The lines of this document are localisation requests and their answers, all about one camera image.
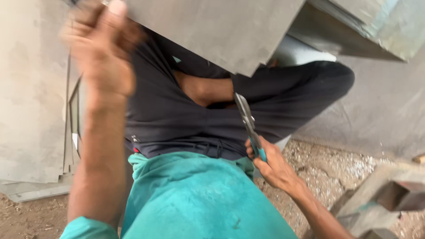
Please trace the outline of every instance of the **person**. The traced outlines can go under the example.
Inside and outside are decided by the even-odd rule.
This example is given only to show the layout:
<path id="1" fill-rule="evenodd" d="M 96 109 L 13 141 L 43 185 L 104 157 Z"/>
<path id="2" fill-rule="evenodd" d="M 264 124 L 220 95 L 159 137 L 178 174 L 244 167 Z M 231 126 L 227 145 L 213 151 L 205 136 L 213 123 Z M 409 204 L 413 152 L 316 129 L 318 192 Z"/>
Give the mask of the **person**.
<path id="1" fill-rule="evenodd" d="M 295 201 L 317 238 L 353 238 L 273 144 L 345 95 L 349 68 L 313 62 L 232 75 L 126 13 L 121 0 L 81 1 L 62 32 L 87 88 L 62 239 L 119 237 L 124 141 L 135 153 L 122 239 L 297 238 L 253 183 L 254 166 Z M 267 162 L 254 158 L 233 92 L 250 104 Z"/>

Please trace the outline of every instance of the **wrist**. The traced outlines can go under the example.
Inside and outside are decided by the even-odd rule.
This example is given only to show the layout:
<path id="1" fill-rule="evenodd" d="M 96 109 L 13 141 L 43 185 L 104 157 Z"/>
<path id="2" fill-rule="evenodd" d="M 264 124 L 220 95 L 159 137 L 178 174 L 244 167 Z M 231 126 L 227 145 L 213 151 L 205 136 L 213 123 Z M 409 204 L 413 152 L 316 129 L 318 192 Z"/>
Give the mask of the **wrist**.
<path id="1" fill-rule="evenodd" d="M 309 191 L 307 184 L 300 177 L 294 178 L 281 189 L 293 199 L 303 197 Z"/>
<path id="2" fill-rule="evenodd" d="M 87 88 L 87 109 L 126 108 L 128 98 L 115 92 Z"/>

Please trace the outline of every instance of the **teal sleeve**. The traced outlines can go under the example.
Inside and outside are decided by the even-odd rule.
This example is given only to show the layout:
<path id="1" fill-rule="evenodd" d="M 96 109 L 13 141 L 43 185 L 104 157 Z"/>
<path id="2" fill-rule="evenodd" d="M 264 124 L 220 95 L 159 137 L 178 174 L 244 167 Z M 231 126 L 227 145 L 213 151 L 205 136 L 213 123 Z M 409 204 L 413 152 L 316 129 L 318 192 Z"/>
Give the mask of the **teal sleeve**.
<path id="1" fill-rule="evenodd" d="M 118 233 L 109 224 L 78 217 L 70 222 L 60 239 L 119 239 Z"/>

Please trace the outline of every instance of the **pliers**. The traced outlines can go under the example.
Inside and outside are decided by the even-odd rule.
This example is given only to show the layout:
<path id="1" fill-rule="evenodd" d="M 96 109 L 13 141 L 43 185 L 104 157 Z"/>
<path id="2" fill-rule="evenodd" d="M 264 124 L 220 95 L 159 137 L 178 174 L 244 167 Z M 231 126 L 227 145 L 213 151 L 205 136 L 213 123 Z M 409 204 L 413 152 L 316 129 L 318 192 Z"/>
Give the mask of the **pliers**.
<path id="1" fill-rule="evenodd" d="M 236 104 L 238 105 L 239 112 L 242 116 L 242 121 L 245 124 L 247 129 L 248 138 L 251 141 L 252 149 L 254 150 L 255 157 L 260 156 L 261 160 L 267 162 L 266 152 L 264 152 L 263 146 L 261 145 L 260 138 L 255 132 L 254 126 L 254 117 L 251 115 L 251 110 L 249 108 L 248 102 L 245 97 L 241 96 L 238 93 L 234 93 Z"/>

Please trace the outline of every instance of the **knee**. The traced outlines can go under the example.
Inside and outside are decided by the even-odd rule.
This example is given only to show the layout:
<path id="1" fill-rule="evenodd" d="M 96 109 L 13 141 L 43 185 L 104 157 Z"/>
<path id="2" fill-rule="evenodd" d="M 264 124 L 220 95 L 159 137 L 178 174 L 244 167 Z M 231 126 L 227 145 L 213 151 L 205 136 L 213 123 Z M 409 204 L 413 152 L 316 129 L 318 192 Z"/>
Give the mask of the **knee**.
<path id="1" fill-rule="evenodd" d="M 318 62 L 317 78 L 328 85 L 340 97 L 347 94 L 354 84 L 354 72 L 339 62 Z"/>

